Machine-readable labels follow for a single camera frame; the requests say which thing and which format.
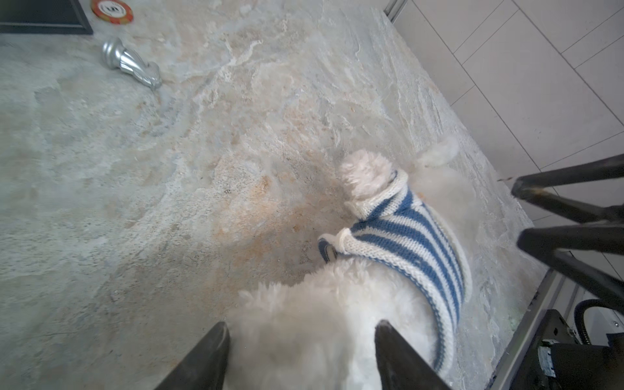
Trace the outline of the white fluffy teddy bear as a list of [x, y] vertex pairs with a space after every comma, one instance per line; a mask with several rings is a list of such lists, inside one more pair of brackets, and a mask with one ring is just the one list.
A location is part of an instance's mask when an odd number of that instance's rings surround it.
[[[412, 192], [459, 240], [471, 269], [479, 211], [471, 184], [450, 166], [458, 152], [458, 142], [445, 138], [421, 151], [405, 172]], [[346, 207], [386, 189], [398, 169], [372, 151], [346, 156], [340, 167]], [[438, 331], [432, 308], [409, 279], [381, 263], [341, 255], [298, 284], [243, 291], [226, 319], [232, 344], [224, 386], [378, 389], [374, 334], [382, 320], [433, 369]]]

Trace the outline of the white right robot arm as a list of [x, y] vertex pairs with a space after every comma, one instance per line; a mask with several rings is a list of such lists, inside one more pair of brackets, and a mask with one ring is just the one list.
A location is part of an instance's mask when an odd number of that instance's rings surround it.
[[591, 299], [575, 307], [578, 341], [562, 343], [554, 328], [536, 335], [537, 359], [531, 377], [548, 389], [621, 389], [623, 387], [623, 334], [610, 333], [606, 346], [594, 345], [584, 322], [593, 307], [623, 311], [623, 282], [569, 255], [570, 250], [623, 254], [623, 206], [596, 206], [548, 192], [549, 187], [617, 180], [623, 177], [623, 157], [548, 172], [520, 176], [511, 190], [515, 198], [568, 219], [558, 227], [534, 227], [521, 232], [517, 246], [580, 287]]

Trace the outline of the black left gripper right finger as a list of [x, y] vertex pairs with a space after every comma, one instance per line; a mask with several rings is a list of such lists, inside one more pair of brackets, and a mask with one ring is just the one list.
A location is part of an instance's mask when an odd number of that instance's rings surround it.
[[387, 320], [375, 326], [375, 357], [383, 390], [450, 390]]

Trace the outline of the blue white striped shirt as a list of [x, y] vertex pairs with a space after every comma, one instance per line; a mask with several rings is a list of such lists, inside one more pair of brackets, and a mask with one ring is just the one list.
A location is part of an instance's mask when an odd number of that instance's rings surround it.
[[355, 256], [381, 263], [410, 280], [426, 297], [438, 331], [434, 371], [445, 376], [453, 365], [456, 333], [472, 294], [471, 270], [448, 224], [415, 195], [398, 169], [377, 195], [348, 202], [357, 223], [336, 235], [323, 234], [318, 250], [325, 262]]

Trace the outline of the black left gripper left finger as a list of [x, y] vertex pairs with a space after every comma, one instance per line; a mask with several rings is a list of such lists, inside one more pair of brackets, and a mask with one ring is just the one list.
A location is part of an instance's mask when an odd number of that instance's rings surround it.
[[216, 323], [155, 390], [221, 390], [230, 344], [227, 324]]

